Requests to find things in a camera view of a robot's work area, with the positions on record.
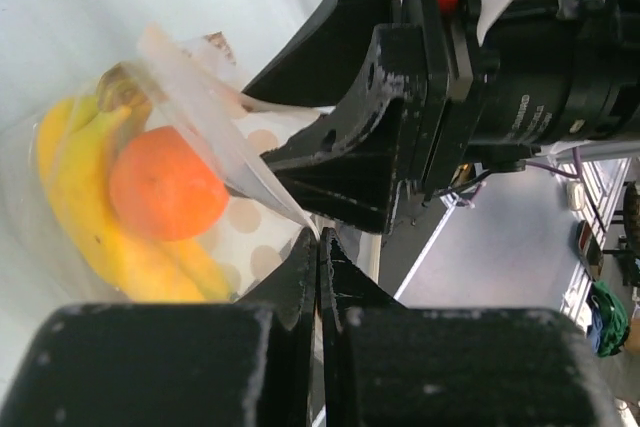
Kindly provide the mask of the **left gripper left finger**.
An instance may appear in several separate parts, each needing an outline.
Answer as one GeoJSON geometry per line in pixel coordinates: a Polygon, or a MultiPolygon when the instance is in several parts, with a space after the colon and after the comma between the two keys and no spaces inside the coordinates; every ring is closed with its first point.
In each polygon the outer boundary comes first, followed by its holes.
{"type": "Polygon", "coordinates": [[[5,426],[307,426],[318,244],[233,303],[74,304],[37,330],[5,426]]]}

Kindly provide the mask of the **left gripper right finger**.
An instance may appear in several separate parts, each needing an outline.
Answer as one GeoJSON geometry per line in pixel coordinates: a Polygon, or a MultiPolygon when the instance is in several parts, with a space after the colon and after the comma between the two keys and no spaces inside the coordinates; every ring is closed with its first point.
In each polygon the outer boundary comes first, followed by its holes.
{"type": "Polygon", "coordinates": [[[411,309],[319,241],[330,426],[614,426],[589,343],[545,308],[411,309]]]}

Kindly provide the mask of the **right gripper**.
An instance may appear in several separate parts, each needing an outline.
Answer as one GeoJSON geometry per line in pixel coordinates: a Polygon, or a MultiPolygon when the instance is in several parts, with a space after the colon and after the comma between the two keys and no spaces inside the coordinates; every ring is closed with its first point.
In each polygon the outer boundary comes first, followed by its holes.
{"type": "Polygon", "coordinates": [[[481,0],[403,0],[415,26],[379,25],[392,21],[392,0],[322,0],[244,87],[278,104],[340,101],[263,156],[304,210],[386,234],[410,168],[426,197],[448,187],[484,110],[480,8],[481,0]]]}

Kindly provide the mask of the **clear zip top bag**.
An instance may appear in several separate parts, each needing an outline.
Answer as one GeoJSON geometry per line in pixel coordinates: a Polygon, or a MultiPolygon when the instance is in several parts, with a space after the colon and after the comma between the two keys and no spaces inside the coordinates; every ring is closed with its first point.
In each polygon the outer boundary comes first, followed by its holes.
{"type": "Polygon", "coordinates": [[[266,157],[321,111],[243,94],[221,34],[141,51],[2,132],[4,301],[232,301],[311,224],[266,157]]]}

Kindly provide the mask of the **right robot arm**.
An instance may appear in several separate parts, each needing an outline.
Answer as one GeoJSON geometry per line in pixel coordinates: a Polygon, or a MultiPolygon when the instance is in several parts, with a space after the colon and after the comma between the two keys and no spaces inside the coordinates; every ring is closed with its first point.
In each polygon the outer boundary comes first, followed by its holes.
{"type": "Polygon", "coordinates": [[[374,234],[456,168],[639,137],[639,0],[323,0],[245,88],[330,113],[264,159],[300,206],[374,234]]]}

